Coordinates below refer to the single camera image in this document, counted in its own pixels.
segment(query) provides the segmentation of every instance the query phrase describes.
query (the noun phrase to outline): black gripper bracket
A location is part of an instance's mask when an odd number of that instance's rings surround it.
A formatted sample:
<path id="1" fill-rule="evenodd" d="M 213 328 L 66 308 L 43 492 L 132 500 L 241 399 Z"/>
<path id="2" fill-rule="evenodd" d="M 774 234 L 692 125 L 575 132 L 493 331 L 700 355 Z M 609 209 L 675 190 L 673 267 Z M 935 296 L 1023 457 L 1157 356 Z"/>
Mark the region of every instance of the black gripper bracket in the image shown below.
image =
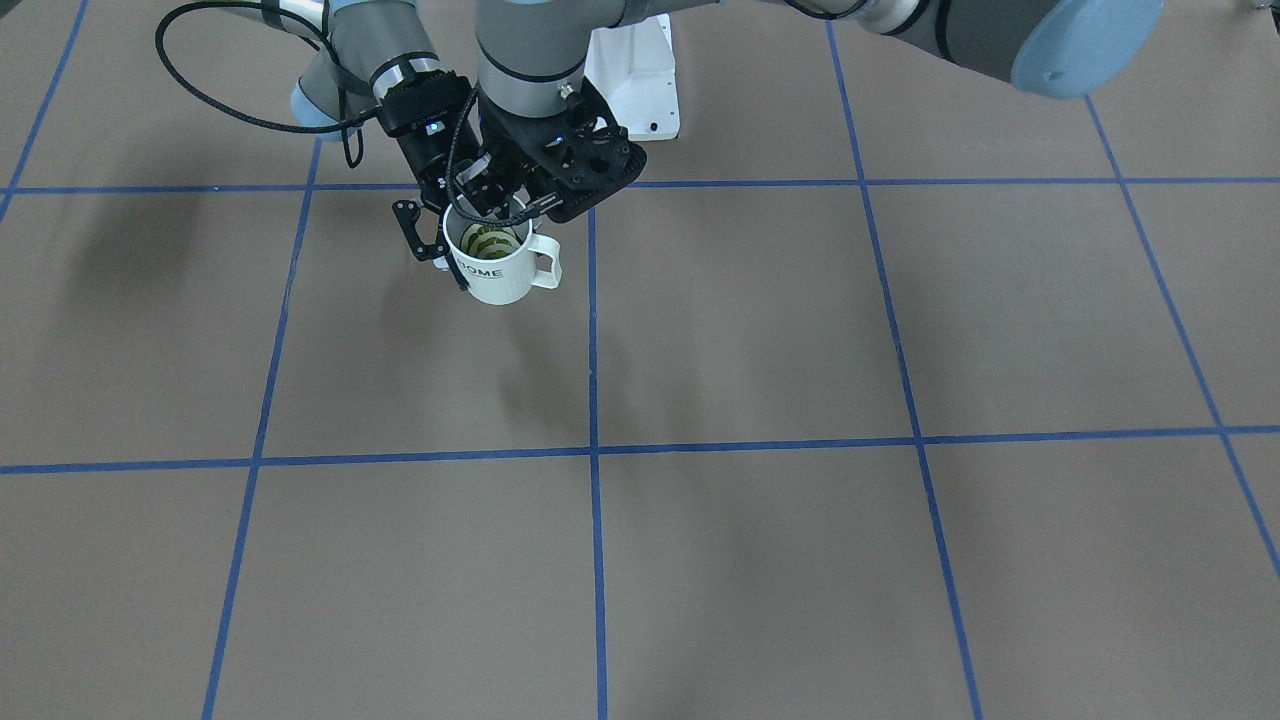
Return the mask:
<path id="1" fill-rule="evenodd" d="M 404 242 L 408 243 L 408 251 L 413 254 L 413 258 L 419 263 L 444 258 L 444 261 L 449 265 L 449 272 L 453 274 L 453 279 L 458 283 L 458 290 L 467 290 L 471 283 L 467 282 L 466 275 L 462 274 L 462 269 L 453 260 L 449 245 L 444 242 L 444 227 L 440 225 L 436 228 L 435 240 L 428 245 L 417 234 L 417 220 L 422 217 L 422 206 L 416 200 L 397 200 L 392 204 L 392 211 L 396 213 L 396 220 L 401 225 L 401 232 L 404 233 Z"/>

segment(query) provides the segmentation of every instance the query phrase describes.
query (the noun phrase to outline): blue tape line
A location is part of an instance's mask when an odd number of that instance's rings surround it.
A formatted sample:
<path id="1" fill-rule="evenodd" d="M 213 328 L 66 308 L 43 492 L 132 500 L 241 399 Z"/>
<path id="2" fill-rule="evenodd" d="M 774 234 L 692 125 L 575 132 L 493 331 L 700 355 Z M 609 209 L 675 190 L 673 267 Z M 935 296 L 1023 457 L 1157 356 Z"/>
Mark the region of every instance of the blue tape line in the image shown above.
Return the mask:
<path id="1" fill-rule="evenodd" d="M 867 179 L 872 187 L 897 186 L 1006 186 L 1006 184 L 1114 184 L 1114 178 L 881 178 Z M 1280 184 L 1280 177 L 1234 178 L 1130 178 L 1128 184 Z M 626 190 L 676 190 L 707 187 L 851 187 L 856 179 L 759 179 L 759 181 L 657 181 L 634 182 Z M 148 195 L 165 192 L 301 192 L 305 184 L 159 184 L 159 186 L 84 186 L 84 187 L 15 187 L 13 195 Z M 410 182 L 332 182 L 316 183 L 316 192 L 419 190 Z"/>
<path id="2" fill-rule="evenodd" d="M 1274 184 L 1280 177 L 1238 177 L 1238 178 L 1130 178 L 1129 184 Z"/>
<path id="3" fill-rule="evenodd" d="M 307 232 L 307 218 L 311 214 L 310 186 L 316 181 L 320 168 L 320 141 L 311 149 L 311 169 L 307 173 L 307 191 L 302 196 L 302 209 L 298 211 L 298 229 L 293 236 L 293 254 L 289 256 L 289 273 L 284 281 L 284 297 L 280 300 L 280 316 L 275 325 L 275 343 L 271 348 L 271 363 L 266 373 L 266 388 L 262 391 L 262 407 L 259 415 L 257 434 L 253 438 L 253 457 L 244 483 L 244 501 L 241 505 L 239 524 L 236 528 L 236 547 L 232 551 L 232 566 L 227 574 L 227 593 L 223 596 L 223 614 L 218 621 L 218 639 L 214 643 L 214 659 L 209 667 L 209 685 L 205 688 L 202 720 L 212 720 L 214 703 L 218 701 L 218 683 L 223 673 L 223 657 L 227 652 L 227 637 L 230 633 L 232 611 L 236 607 L 236 589 L 239 585 L 241 565 L 244 560 L 244 541 L 248 537 L 250 515 L 253 511 L 253 495 L 257 491 L 257 474 L 266 445 L 266 427 L 271 419 L 271 401 L 275 396 L 275 379 L 280 370 L 280 355 L 284 350 L 284 331 L 289 323 L 289 297 L 293 293 L 293 281 L 298 273 L 298 256 L 302 254 L 302 240 Z"/>
<path id="4" fill-rule="evenodd" d="M 1098 439 L 1134 439 L 1162 437 L 1217 436 L 1217 428 L 1144 428 L 1133 430 L 1073 430 L 1062 433 L 988 433 L 969 436 L 925 436 L 924 445 L 993 445 L 1005 442 L 1079 442 Z"/>
<path id="5" fill-rule="evenodd" d="M 334 190 L 421 190 L 417 183 L 412 182 L 324 182 L 316 183 L 315 190 L 329 192 Z"/>
<path id="6" fill-rule="evenodd" d="M 1156 275 L 1156 284 L 1160 286 L 1160 293 L 1165 299 L 1165 306 L 1169 309 L 1169 315 L 1174 319 L 1174 327 L 1178 329 L 1178 337 L 1183 342 L 1183 350 L 1187 352 L 1187 360 L 1190 363 L 1192 370 L 1196 373 L 1196 382 L 1201 386 L 1201 393 L 1203 393 L 1204 404 L 1208 406 L 1208 413 L 1213 418 L 1213 425 L 1221 436 L 1222 450 L 1226 451 L 1226 457 L 1231 462 L 1231 471 L 1235 473 L 1235 482 L 1240 486 L 1240 492 L 1244 493 L 1244 501 L 1249 507 L 1249 514 L 1253 516 L 1253 524 L 1257 527 L 1258 534 L 1262 537 L 1262 544 L 1266 547 L 1267 557 L 1271 560 L 1271 569 L 1275 571 L 1276 577 L 1280 578 L 1280 553 L 1276 552 L 1276 544 L 1271 538 L 1271 532 L 1267 529 L 1266 519 L 1262 516 L 1262 510 L 1258 507 L 1257 500 L 1253 497 L 1253 489 L 1249 487 L 1249 479 L 1244 474 L 1244 468 L 1240 466 L 1240 462 L 1235 456 L 1235 447 L 1231 445 L 1231 436 L 1226 432 L 1226 425 L 1222 423 L 1222 415 L 1219 413 L 1217 402 L 1213 401 L 1213 393 L 1210 392 L 1208 380 L 1204 378 L 1204 372 L 1201 368 L 1199 359 L 1196 357 L 1196 350 L 1192 347 L 1190 336 L 1187 332 L 1187 327 L 1183 324 L 1183 318 L 1178 311 L 1178 305 L 1174 304 L 1174 296 L 1169 291 L 1169 283 L 1165 282 L 1165 274 L 1160 269 L 1160 260 L 1156 258 L 1156 251 L 1151 245 L 1151 240 L 1147 237 L 1147 229 L 1142 223 L 1142 215 L 1138 214 L 1138 206 L 1133 201 L 1133 193 L 1129 191 L 1129 184 L 1125 182 L 1124 173 L 1120 172 L 1120 163 L 1116 160 L 1115 152 L 1111 147 L 1111 140 L 1107 137 L 1107 131 L 1102 127 L 1102 118 L 1098 115 L 1098 109 L 1093 105 L 1092 97 L 1085 96 L 1084 104 L 1089 109 L 1089 117 L 1093 118 L 1093 127 L 1098 131 L 1098 138 L 1102 141 L 1102 149 L 1107 154 L 1107 160 L 1111 161 L 1111 170 L 1115 173 L 1116 182 L 1120 184 L 1120 191 L 1124 193 L 1125 205 L 1129 206 L 1129 215 L 1133 218 L 1134 228 L 1138 231 L 1138 240 L 1142 241 L 1142 249 L 1147 254 L 1147 261 L 1151 264 L 1151 272 Z"/>
<path id="7" fill-rule="evenodd" d="M 447 462 L 458 460 L 516 460 L 527 457 L 582 457 L 588 447 L 547 447 L 529 450 L 458 450 L 440 452 L 380 452 L 372 455 L 298 455 L 264 457 L 264 468 L 302 468 L 311 465 L 372 465 L 389 462 Z"/>
<path id="8" fill-rule="evenodd" d="M 129 473 L 143 470 L 243 469 L 248 457 L 210 460 L 138 460 L 123 462 L 56 462 L 45 465 L 0 465 L 0 475 L 61 475 L 69 473 Z"/>
<path id="9" fill-rule="evenodd" d="M 663 455 L 676 452 L 760 452 L 771 450 L 831 450 L 842 447 L 910 447 L 915 438 L 778 439 L 744 442 L 680 442 L 662 445 L 605 445 L 600 455 Z"/>
<path id="10" fill-rule="evenodd" d="M 1213 395 L 1208 391 L 1208 382 L 1204 379 L 1204 372 L 1201 369 L 1199 360 L 1196 357 L 1196 350 L 1192 348 L 1192 340 L 1190 336 L 1187 334 L 1187 327 L 1183 324 L 1181 314 L 1178 313 L 1178 306 L 1174 305 L 1174 297 L 1169 292 L 1169 284 L 1165 282 L 1165 274 L 1160 270 L 1160 261 L 1156 259 L 1156 252 L 1152 250 L 1151 241 L 1147 238 L 1147 228 L 1143 225 L 1142 218 L 1138 215 L 1138 206 L 1133 202 L 1133 193 L 1129 192 L 1124 176 L 1120 173 L 1120 164 L 1116 161 L 1115 152 L 1111 149 L 1111 141 L 1107 138 L 1106 131 L 1102 129 L 1102 119 L 1098 117 L 1097 108 L 1093 106 L 1092 97 L 1085 96 L 1084 104 L 1089 109 L 1089 115 L 1093 118 L 1093 127 L 1097 129 L 1098 137 L 1102 140 L 1102 150 L 1107 154 L 1107 160 L 1111 163 L 1111 170 L 1115 173 L 1115 179 L 1120 184 L 1120 191 L 1124 193 L 1125 205 L 1129 206 L 1129 217 L 1133 219 L 1133 224 L 1138 229 L 1138 240 L 1142 242 L 1142 250 L 1147 254 L 1147 263 L 1151 265 L 1151 272 L 1156 275 L 1156 284 L 1160 287 L 1160 295 L 1165 299 L 1165 307 L 1169 309 L 1169 314 L 1174 319 L 1174 327 L 1178 329 L 1178 338 L 1183 343 L 1183 351 L 1187 354 L 1187 360 L 1192 364 L 1192 372 L 1196 373 L 1196 382 L 1199 383 L 1201 395 L 1204 396 L 1204 402 L 1208 405 L 1208 413 L 1213 418 L 1213 424 L 1221 428 L 1222 416 L 1217 411 L 1217 404 L 1213 402 Z"/>
<path id="11" fill-rule="evenodd" d="M 5 213 L 9 211 L 9 202 L 13 201 L 13 190 L 18 187 L 18 182 L 22 179 L 22 172 L 27 169 L 27 160 L 31 158 L 31 149 L 36 145 L 36 136 L 40 135 L 40 126 L 45 123 L 45 114 L 49 113 L 49 104 L 54 101 L 54 92 L 58 90 L 58 83 L 63 79 L 63 72 L 67 69 L 67 61 L 72 56 L 72 50 L 76 47 L 76 40 L 79 37 L 81 24 L 84 22 L 84 12 L 88 10 L 88 0 L 81 0 L 79 9 L 76 10 L 76 19 L 72 22 L 72 31 L 67 36 L 67 45 L 63 46 L 63 55 L 58 59 L 58 68 L 54 69 L 54 78 L 49 81 L 49 90 L 45 91 L 45 99 L 40 102 L 40 110 L 36 111 L 36 119 L 31 123 L 31 131 L 27 132 L 27 141 L 22 146 L 22 155 L 18 156 L 18 164 L 13 169 L 13 174 L 9 176 L 9 191 L 0 199 L 0 222 L 4 220 Z"/>
<path id="12" fill-rule="evenodd" d="M 591 450 L 591 557 L 595 575 L 595 714 L 609 717 L 608 628 L 604 605 L 604 519 L 600 505 L 600 395 L 599 395 L 599 305 L 596 288 L 595 208 L 586 213 L 588 320 L 588 427 Z"/>
<path id="13" fill-rule="evenodd" d="M 156 184 L 116 187 L 19 187 L 14 195 L 164 195 L 186 192 L 302 192 L 305 184 Z"/>
<path id="14" fill-rule="evenodd" d="M 1280 425 L 1228 425 L 1225 428 L 1135 428 L 1119 430 L 1069 430 L 1041 433 L 986 433 L 966 436 L 923 436 L 922 445 L 998 445 L 1020 442 L 1091 442 L 1108 439 L 1176 438 L 1280 434 Z M 664 445 L 613 445 L 600 446 L 598 455 L 663 455 L 700 452 L 758 452 L 788 450 L 831 450 L 847 447 L 910 447 L 913 437 L 799 439 L 799 441 L 746 441 Z M 440 452 L 387 452 L 366 455 L 296 455 L 262 457 L 260 468 L 297 468 L 316 465 L 362 465 L 396 462 L 447 462 L 465 460 L 518 460 L 538 457 L 586 457 L 593 450 L 580 447 L 543 447 L 525 450 L 460 450 Z M 243 469 L 252 465 L 250 457 L 211 460 L 140 460 L 120 462 L 61 462 L 44 465 L 0 465 L 0 475 L 58 475 L 69 473 L 123 473 L 145 470 L 198 470 Z"/>
<path id="15" fill-rule="evenodd" d="M 884 178 L 868 179 L 869 186 L 916 184 L 1114 184 L 1114 178 Z"/>
<path id="16" fill-rule="evenodd" d="M 847 187 L 858 184 L 856 179 L 756 179 L 756 181 L 637 181 L 628 188 L 654 190 L 677 187 Z"/>
<path id="17" fill-rule="evenodd" d="M 849 104 L 849 90 L 845 86 L 845 72 L 840 64 L 840 49 L 836 46 L 836 31 L 827 23 L 827 44 L 831 47 L 831 60 L 836 70 L 836 85 L 840 88 L 840 101 L 845 110 L 845 124 L 849 129 L 849 146 L 854 155 L 854 168 L 858 172 L 859 190 L 863 197 L 863 210 L 867 215 L 867 229 L 870 233 L 872 251 L 876 255 L 876 273 L 879 275 L 881 290 L 884 295 L 884 314 L 888 318 L 890 334 L 893 338 L 893 348 L 897 355 L 897 368 L 902 377 L 902 396 L 906 400 L 906 413 L 911 421 L 911 437 L 915 445 L 916 460 L 920 465 L 920 478 L 924 482 L 924 495 L 928 498 L 929 518 L 933 524 L 933 539 L 938 548 L 938 564 L 942 568 L 942 580 L 947 589 L 947 603 L 951 606 L 951 623 L 955 626 L 956 646 L 960 651 L 960 662 L 964 669 L 965 684 L 969 689 L 969 705 L 973 708 L 974 720 L 982 720 L 982 700 L 978 693 L 978 679 L 973 669 L 973 657 L 969 652 L 969 635 L 964 626 L 964 615 L 960 611 L 960 596 L 956 592 L 955 577 L 951 573 L 951 555 L 947 551 L 946 533 L 942 528 L 942 515 L 938 510 L 937 496 L 933 492 L 933 474 L 929 470 L 929 459 L 920 441 L 920 419 L 915 407 L 915 393 L 911 391 L 911 375 L 906 365 L 906 352 L 902 350 L 902 333 L 897 324 L 897 313 L 893 309 L 893 293 L 888 284 L 888 272 L 884 266 L 884 255 L 881 251 L 879 231 L 876 225 L 876 211 L 872 208 L 870 188 L 867 184 L 867 172 L 863 167 L 863 154 L 858 143 L 858 126 L 854 123 L 854 111 Z"/>
<path id="18" fill-rule="evenodd" d="M 1280 425 L 1228 425 L 1222 428 L 1231 436 L 1258 436 L 1280 433 Z"/>
<path id="19" fill-rule="evenodd" d="M 1267 551 L 1267 557 L 1271 559 L 1271 569 L 1275 570 L 1276 577 L 1280 578 L 1280 552 L 1276 551 L 1275 539 L 1271 538 L 1271 532 L 1267 529 L 1267 521 L 1262 516 L 1262 509 L 1258 507 L 1258 501 L 1253 496 L 1253 488 L 1249 487 L 1249 479 L 1244 474 L 1244 468 L 1240 465 L 1239 457 L 1235 455 L 1235 447 L 1231 445 L 1231 437 L 1228 433 L 1222 433 L 1222 448 L 1226 451 L 1226 459 L 1231 462 L 1231 471 L 1235 473 L 1235 482 L 1240 486 L 1240 492 L 1244 493 L 1244 503 L 1249 507 L 1249 515 L 1253 516 L 1253 524 L 1258 528 L 1258 534 L 1262 536 L 1262 546 Z"/>

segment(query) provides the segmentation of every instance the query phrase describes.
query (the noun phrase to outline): brown floor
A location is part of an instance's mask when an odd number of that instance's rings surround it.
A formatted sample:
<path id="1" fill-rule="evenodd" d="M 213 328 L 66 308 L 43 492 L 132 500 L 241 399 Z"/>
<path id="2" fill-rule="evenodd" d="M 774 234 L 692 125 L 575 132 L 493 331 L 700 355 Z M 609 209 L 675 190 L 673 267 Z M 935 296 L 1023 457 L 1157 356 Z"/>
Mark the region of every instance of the brown floor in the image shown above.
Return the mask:
<path id="1" fill-rule="evenodd" d="M 174 5 L 0 19 L 0 717 L 1276 716 L 1248 0 L 1065 102 L 678 14 L 681 137 L 509 307 L 411 259 L 375 131 L 348 172 L 174 85 Z M 310 55 L 170 45 L 279 119 Z"/>

